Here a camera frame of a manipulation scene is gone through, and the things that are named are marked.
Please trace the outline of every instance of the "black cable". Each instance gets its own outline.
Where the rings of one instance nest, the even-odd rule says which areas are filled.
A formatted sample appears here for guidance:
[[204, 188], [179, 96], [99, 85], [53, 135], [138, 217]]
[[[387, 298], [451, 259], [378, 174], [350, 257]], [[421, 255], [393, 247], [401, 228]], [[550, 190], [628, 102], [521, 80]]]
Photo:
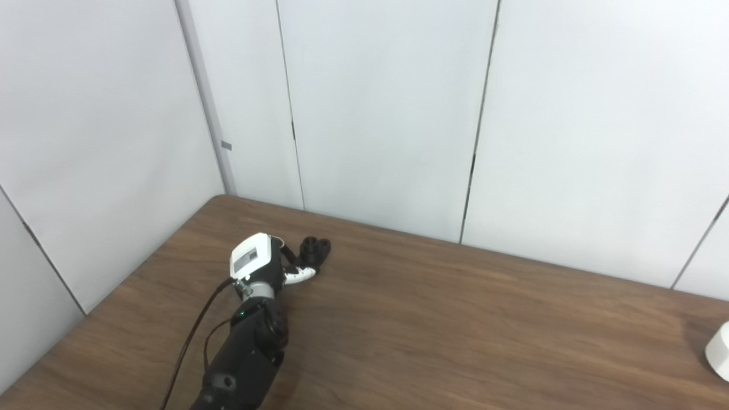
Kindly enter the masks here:
[[184, 358], [184, 354], [187, 352], [187, 348], [190, 345], [190, 341], [192, 341], [192, 337], [195, 335], [195, 331], [198, 329], [198, 326], [200, 325], [200, 322], [203, 320], [203, 316], [205, 316], [205, 313], [210, 308], [210, 305], [212, 305], [213, 301], [215, 300], [216, 296], [220, 294], [226, 287], [231, 285], [233, 283], [233, 278], [227, 278], [223, 283], [218, 285], [218, 287], [215, 289], [215, 292], [210, 296], [210, 299], [208, 299], [208, 303], [205, 303], [205, 306], [203, 307], [203, 310], [200, 311], [200, 314], [198, 315], [198, 318], [195, 321], [195, 324], [192, 325], [192, 329], [190, 329], [190, 334], [187, 335], [187, 339], [185, 339], [184, 344], [182, 345], [182, 350], [180, 351], [180, 355], [177, 357], [177, 363], [175, 363], [175, 369], [172, 371], [172, 379], [170, 380], [170, 384], [167, 386], [167, 393], [165, 394], [164, 400], [162, 400], [162, 405], [160, 406], [160, 410], [165, 410], [167, 407], [167, 402], [170, 400], [170, 395], [172, 395], [172, 389], [175, 387], [175, 380], [177, 379], [177, 374], [180, 371], [180, 366], [182, 365], [182, 359]]
[[215, 326], [213, 330], [210, 330], [210, 333], [208, 333], [208, 337], [205, 338], [205, 346], [203, 347], [203, 366], [205, 370], [208, 370], [208, 366], [210, 366], [210, 363], [208, 362], [208, 342], [210, 342], [210, 336], [213, 336], [213, 333], [215, 333], [216, 330], [220, 329], [224, 324], [228, 322], [230, 322], [230, 319], [218, 323], [218, 325]]

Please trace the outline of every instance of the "wood grain surface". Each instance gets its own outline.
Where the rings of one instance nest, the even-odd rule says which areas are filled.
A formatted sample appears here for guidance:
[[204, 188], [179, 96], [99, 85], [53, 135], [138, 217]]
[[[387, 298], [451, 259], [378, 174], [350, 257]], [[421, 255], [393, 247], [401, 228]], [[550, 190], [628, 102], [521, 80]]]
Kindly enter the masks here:
[[[332, 240], [323, 272], [279, 294], [291, 337], [264, 409], [729, 408], [703, 358], [727, 302], [218, 196], [0, 409], [156, 409], [230, 251], [259, 231]], [[231, 290], [211, 308], [170, 409], [198, 394], [204, 337], [237, 306]]]

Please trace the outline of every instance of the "panel seam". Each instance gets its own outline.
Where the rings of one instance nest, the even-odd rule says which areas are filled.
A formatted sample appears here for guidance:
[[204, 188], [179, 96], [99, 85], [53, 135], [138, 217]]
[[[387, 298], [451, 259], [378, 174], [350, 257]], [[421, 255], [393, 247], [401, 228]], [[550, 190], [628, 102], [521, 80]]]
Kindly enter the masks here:
[[491, 71], [491, 59], [494, 56], [494, 42], [496, 41], [496, 33], [499, 30], [499, 12], [501, 11], [501, 2], [496, 2], [496, 14], [494, 15], [494, 29], [491, 32], [491, 44], [488, 47], [488, 61], [486, 62], [486, 74], [483, 79], [483, 92], [481, 93], [481, 105], [478, 111], [478, 122], [476, 124], [476, 138], [473, 143], [473, 156], [471, 157], [471, 172], [468, 175], [468, 186], [466, 188], [466, 203], [463, 208], [463, 219], [461, 220], [461, 234], [459, 235], [459, 244], [463, 244], [463, 232], [466, 228], [466, 216], [468, 214], [468, 203], [471, 199], [471, 184], [473, 183], [473, 171], [476, 166], [476, 152], [478, 150], [478, 140], [481, 134], [481, 122], [483, 120], [483, 106], [486, 103], [486, 88], [488, 86], [488, 74]]
[[69, 285], [68, 285], [68, 284], [66, 283], [66, 280], [64, 280], [64, 279], [63, 279], [63, 276], [61, 276], [61, 273], [59, 273], [59, 272], [58, 272], [58, 269], [57, 269], [57, 268], [55, 267], [55, 264], [54, 264], [54, 263], [53, 263], [53, 261], [52, 261], [52, 260], [50, 259], [50, 256], [48, 256], [48, 253], [47, 253], [47, 252], [45, 251], [45, 249], [43, 248], [43, 245], [41, 245], [41, 242], [40, 242], [40, 241], [38, 240], [38, 237], [37, 237], [37, 236], [36, 236], [36, 234], [35, 234], [35, 233], [33, 232], [33, 230], [31, 229], [30, 225], [28, 225], [28, 223], [27, 223], [27, 222], [26, 222], [26, 220], [25, 220], [25, 219], [23, 218], [23, 216], [22, 216], [22, 215], [20, 214], [20, 211], [18, 211], [18, 210], [17, 210], [17, 207], [16, 207], [16, 206], [15, 206], [15, 204], [14, 204], [14, 203], [12, 202], [12, 200], [10, 199], [10, 196], [9, 196], [9, 195], [7, 194], [7, 192], [6, 192], [6, 191], [5, 191], [5, 189], [4, 189], [3, 187], [2, 187], [2, 185], [0, 185], [0, 194], [2, 194], [2, 195], [3, 195], [3, 196], [4, 196], [5, 198], [6, 198], [6, 199], [7, 199], [7, 202], [8, 202], [8, 204], [10, 204], [10, 206], [12, 207], [12, 210], [13, 210], [13, 212], [15, 212], [15, 214], [17, 215], [17, 218], [18, 218], [18, 219], [20, 220], [20, 222], [21, 222], [21, 223], [23, 224], [23, 227], [24, 227], [24, 228], [26, 229], [26, 231], [28, 231], [28, 235], [30, 235], [30, 236], [31, 236], [31, 239], [33, 239], [33, 242], [35, 242], [36, 246], [38, 247], [38, 249], [39, 249], [39, 250], [41, 251], [41, 253], [43, 254], [43, 257], [44, 257], [44, 258], [45, 258], [45, 260], [46, 260], [46, 261], [48, 262], [48, 265], [50, 265], [51, 269], [53, 269], [53, 272], [54, 272], [54, 273], [55, 273], [55, 275], [57, 276], [58, 280], [60, 280], [60, 281], [61, 281], [61, 283], [63, 284], [63, 287], [64, 287], [64, 288], [66, 288], [66, 292], [68, 292], [68, 293], [69, 293], [69, 295], [71, 296], [71, 299], [72, 299], [72, 300], [74, 301], [74, 303], [76, 304], [76, 307], [77, 307], [77, 308], [79, 308], [79, 310], [81, 311], [81, 313], [82, 313], [82, 314], [83, 314], [84, 316], [86, 316], [86, 315], [87, 315], [88, 313], [86, 313], [86, 311], [84, 310], [84, 308], [83, 308], [83, 307], [81, 307], [81, 304], [79, 303], [79, 300], [78, 300], [78, 299], [76, 299], [76, 295], [74, 295], [74, 293], [73, 293], [73, 292], [71, 291], [71, 288], [70, 288], [70, 287], [69, 287]]
[[693, 258], [696, 256], [696, 253], [698, 252], [699, 248], [701, 248], [701, 245], [706, 240], [706, 237], [709, 236], [709, 233], [714, 229], [714, 225], [717, 224], [717, 221], [719, 220], [719, 217], [722, 216], [722, 213], [724, 212], [724, 209], [727, 207], [727, 203], [729, 203], [729, 196], [724, 200], [724, 203], [722, 206], [719, 207], [719, 211], [714, 216], [714, 219], [709, 223], [709, 227], [706, 228], [706, 230], [703, 232], [703, 235], [701, 236], [701, 239], [698, 240], [698, 243], [696, 244], [696, 247], [693, 248], [693, 251], [691, 252], [691, 255], [689, 255], [688, 259], [686, 260], [686, 263], [684, 263], [683, 267], [681, 268], [681, 271], [676, 276], [676, 279], [674, 280], [674, 283], [671, 285], [670, 289], [674, 289], [676, 285], [679, 284], [679, 280], [683, 277], [684, 273], [686, 273], [686, 269], [691, 264], [691, 261], [693, 261]]
[[284, 75], [286, 76], [286, 94], [289, 97], [289, 115], [291, 116], [291, 134], [294, 139], [294, 152], [296, 154], [296, 170], [299, 172], [299, 189], [301, 191], [301, 207], [306, 210], [304, 202], [304, 184], [301, 178], [301, 161], [299, 160], [299, 141], [296, 139], [296, 128], [294, 126], [294, 107], [291, 102], [291, 87], [289, 86], [289, 66], [286, 63], [286, 48], [284, 47], [284, 30], [281, 27], [281, 11], [276, 0], [276, 18], [278, 19], [278, 37], [281, 39], [281, 55], [284, 57]]

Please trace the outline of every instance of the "robotic hand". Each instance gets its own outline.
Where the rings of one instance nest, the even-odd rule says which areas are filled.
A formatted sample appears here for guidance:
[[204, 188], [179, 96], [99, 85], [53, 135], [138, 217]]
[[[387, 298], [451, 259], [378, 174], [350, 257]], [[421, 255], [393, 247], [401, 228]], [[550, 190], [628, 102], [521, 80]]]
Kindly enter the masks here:
[[286, 315], [274, 296], [284, 285], [316, 275], [330, 249], [328, 240], [309, 236], [296, 257], [282, 239], [257, 233], [233, 250], [230, 277], [243, 303], [230, 319], [230, 334], [207, 367], [191, 410], [258, 409], [289, 341]]

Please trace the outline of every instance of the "wall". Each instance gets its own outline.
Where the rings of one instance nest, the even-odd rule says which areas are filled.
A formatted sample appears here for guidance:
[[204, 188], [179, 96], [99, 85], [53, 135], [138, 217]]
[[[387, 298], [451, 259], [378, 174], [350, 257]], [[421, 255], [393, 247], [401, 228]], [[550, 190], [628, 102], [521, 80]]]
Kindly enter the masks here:
[[727, 194], [728, 20], [504, 0], [463, 243], [671, 286]]
[[305, 208], [458, 241], [496, 1], [279, 3]]
[[174, 4], [0, 3], [0, 183], [90, 311], [222, 185]]
[[275, 0], [178, 4], [228, 192], [302, 209]]
[[0, 190], [0, 394], [82, 317]]

